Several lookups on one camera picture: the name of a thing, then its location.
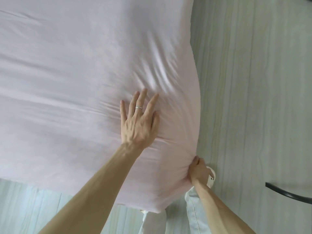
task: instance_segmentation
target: mattress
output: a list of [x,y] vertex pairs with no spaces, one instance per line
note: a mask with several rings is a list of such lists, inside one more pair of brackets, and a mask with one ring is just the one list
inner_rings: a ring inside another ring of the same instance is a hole
[[76,194],[121,143],[120,100],[146,87],[159,134],[116,204],[160,212],[185,193],[200,121],[192,5],[0,0],[0,177]]

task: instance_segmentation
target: slipper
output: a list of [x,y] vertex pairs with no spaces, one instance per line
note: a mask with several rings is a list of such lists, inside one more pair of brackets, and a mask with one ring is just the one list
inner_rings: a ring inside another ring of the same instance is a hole
[[213,173],[213,178],[212,178],[212,176],[209,175],[208,181],[207,181],[207,186],[208,186],[209,188],[211,188],[211,187],[213,187],[213,183],[214,183],[214,181],[216,180],[216,172],[215,172],[211,167],[209,167],[209,166],[206,166],[206,167],[207,167],[208,169],[210,169],[211,172]]

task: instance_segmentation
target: dark object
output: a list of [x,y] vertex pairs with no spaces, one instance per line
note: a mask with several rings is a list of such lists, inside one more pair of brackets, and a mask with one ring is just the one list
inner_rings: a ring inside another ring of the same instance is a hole
[[266,187],[286,197],[301,201],[303,203],[312,204],[312,198],[295,195],[288,191],[282,190],[281,188],[278,188],[277,186],[272,185],[271,183],[268,183],[268,182],[266,182]]

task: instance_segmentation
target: hand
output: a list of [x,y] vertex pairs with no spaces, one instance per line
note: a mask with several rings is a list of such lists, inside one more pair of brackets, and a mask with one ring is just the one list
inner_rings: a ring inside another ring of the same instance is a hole
[[189,166],[189,177],[193,186],[197,184],[207,185],[209,175],[213,177],[213,173],[207,168],[204,159],[196,156]]
[[137,149],[145,149],[149,147],[158,134],[159,112],[154,112],[155,104],[159,94],[155,94],[143,113],[142,107],[147,94],[147,89],[143,89],[142,93],[136,92],[129,105],[128,117],[124,101],[120,101],[121,116],[121,141],[122,143],[132,144]]

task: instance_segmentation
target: white pants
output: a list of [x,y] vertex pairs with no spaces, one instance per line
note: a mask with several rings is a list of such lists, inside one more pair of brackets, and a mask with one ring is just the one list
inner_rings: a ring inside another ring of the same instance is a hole
[[[211,234],[204,207],[194,188],[185,194],[186,210],[189,218],[191,234]],[[167,214],[146,212],[139,234],[165,234]]]

